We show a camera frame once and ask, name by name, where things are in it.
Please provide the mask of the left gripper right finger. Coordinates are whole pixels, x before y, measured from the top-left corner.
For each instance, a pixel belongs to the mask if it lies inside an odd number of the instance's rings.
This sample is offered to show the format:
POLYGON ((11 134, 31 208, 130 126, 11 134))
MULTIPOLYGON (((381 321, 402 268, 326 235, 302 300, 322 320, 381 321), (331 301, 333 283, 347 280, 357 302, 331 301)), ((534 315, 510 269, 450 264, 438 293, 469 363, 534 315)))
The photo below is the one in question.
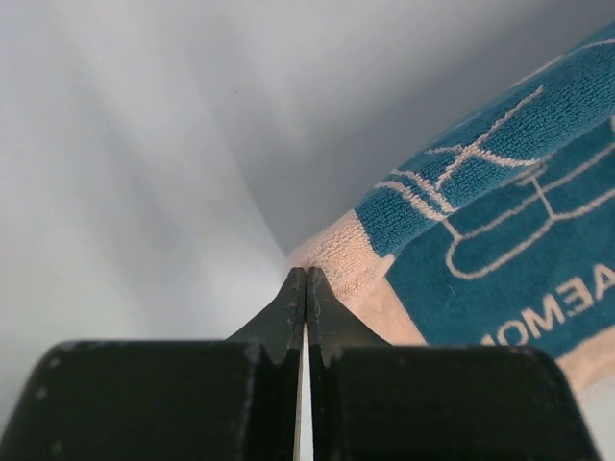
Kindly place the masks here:
POLYGON ((317 460, 596 460, 555 362, 528 347, 393 346, 307 272, 317 460))

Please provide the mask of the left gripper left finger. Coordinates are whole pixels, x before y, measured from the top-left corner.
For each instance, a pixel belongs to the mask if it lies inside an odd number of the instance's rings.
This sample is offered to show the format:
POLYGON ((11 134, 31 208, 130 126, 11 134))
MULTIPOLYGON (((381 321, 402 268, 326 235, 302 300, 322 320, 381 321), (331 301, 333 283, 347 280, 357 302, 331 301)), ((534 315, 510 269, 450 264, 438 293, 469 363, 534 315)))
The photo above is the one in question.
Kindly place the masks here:
POLYGON ((36 364, 5 460, 294 460, 306 273, 225 340, 74 340, 36 364))

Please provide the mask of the Doraemon teal beige towel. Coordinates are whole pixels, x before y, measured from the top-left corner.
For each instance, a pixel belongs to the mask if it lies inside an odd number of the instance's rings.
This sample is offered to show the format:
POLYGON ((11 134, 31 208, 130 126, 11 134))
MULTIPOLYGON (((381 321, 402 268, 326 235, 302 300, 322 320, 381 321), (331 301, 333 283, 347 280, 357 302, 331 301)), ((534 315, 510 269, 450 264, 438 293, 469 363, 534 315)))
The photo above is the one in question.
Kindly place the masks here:
POLYGON ((297 248, 395 345, 530 346, 614 374, 614 28, 513 85, 297 248))

